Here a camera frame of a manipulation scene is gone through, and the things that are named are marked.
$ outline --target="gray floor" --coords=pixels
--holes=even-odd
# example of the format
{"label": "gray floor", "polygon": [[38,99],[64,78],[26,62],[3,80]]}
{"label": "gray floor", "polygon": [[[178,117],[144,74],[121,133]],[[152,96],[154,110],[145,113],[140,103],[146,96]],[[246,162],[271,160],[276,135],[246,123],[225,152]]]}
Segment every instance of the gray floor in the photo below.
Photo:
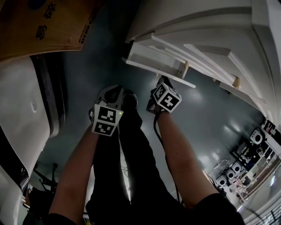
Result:
{"label": "gray floor", "polygon": [[[166,166],[164,151],[153,131],[153,115],[145,111],[150,90],[158,81],[153,73],[126,65],[121,60],[121,49],[137,4],[120,0],[107,4],[90,29],[82,52],[63,53],[68,89],[68,117],[57,137],[49,139],[38,162],[39,167],[51,171],[56,162],[58,173],[89,126],[88,110],[100,89],[121,84],[136,93],[138,112],[143,119],[142,129],[147,136],[161,178],[169,192],[174,184]],[[221,159],[230,159],[229,151],[241,135],[250,135],[263,120],[254,107],[228,94],[207,77],[192,68],[187,81],[190,88],[176,81],[174,87],[183,101],[172,113],[175,123],[191,142],[202,168],[216,177],[214,165]]]}

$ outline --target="cardboard box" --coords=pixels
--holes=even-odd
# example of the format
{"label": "cardboard box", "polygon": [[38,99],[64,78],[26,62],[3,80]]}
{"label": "cardboard box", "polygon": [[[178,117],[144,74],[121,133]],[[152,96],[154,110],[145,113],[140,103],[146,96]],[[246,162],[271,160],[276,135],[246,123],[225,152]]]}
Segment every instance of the cardboard box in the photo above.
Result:
{"label": "cardboard box", "polygon": [[101,0],[9,0],[0,12],[0,62],[82,50]]}

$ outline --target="black stripe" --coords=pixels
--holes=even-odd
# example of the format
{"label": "black stripe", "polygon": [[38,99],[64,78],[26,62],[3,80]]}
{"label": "black stripe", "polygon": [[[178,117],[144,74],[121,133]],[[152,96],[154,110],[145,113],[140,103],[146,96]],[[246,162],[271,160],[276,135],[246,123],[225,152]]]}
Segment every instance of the black stripe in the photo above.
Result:
{"label": "black stripe", "polygon": [[0,166],[6,171],[6,173],[13,179],[13,181],[23,192],[28,185],[29,175],[25,166],[14,152],[1,126],[0,128],[2,152],[2,156],[0,156]]}

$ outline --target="white cube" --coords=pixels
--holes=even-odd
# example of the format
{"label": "white cube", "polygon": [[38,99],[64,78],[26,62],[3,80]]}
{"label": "white cube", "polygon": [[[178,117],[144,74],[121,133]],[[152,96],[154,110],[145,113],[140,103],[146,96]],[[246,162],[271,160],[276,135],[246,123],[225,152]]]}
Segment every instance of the white cube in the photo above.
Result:
{"label": "white cube", "polygon": [[95,104],[92,132],[112,136],[122,115],[123,111],[121,110]]}
{"label": "white cube", "polygon": [[165,83],[161,83],[158,86],[156,91],[153,93],[153,97],[158,105],[170,113],[180,104],[182,100],[181,95]]}

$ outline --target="black cable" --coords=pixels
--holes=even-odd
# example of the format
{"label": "black cable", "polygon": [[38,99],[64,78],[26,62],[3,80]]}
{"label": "black cable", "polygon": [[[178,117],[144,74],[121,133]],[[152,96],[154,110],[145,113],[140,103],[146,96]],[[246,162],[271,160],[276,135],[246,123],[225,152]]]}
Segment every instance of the black cable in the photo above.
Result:
{"label": "black cable", "polygon": [[[156,135],[157,135],[159,141],[161,142],[163,148],[164,148],[163,141],[162,141],[162,138],[161,138],[160,134],[159,134],[158,131],[157,131],[156,123],[157,123],[157,120],[158,120],[160,114],[161,114],[162,112],[164,112],[164,111],[165,111],[164,109],[159,110],[159,111],[156,113],[156,115],[155,115],[155,117],[154,117],[154,121],[153,121],[153,128],[154,128],[154,131],[155,131],[155,133],[156,133]],[[168,161],[167,161],[167,157],[166,157],[166,156],[165,156],[165,159],[166,159],[166,163],[167,163],[167,166],[168,166],[168,170],[169,170],[170,173],[171,173],[171,170],[170,170],[170,167],[169,167],[169,164],[168,164]],[[180,203],[180,195],[179,195],[179,191],[178,191],[178,189],[177,189],[176,184],[175,184],[175,187],[176,187],[176,193],[177,193],[177,200],[178,200],[178,202]]]}

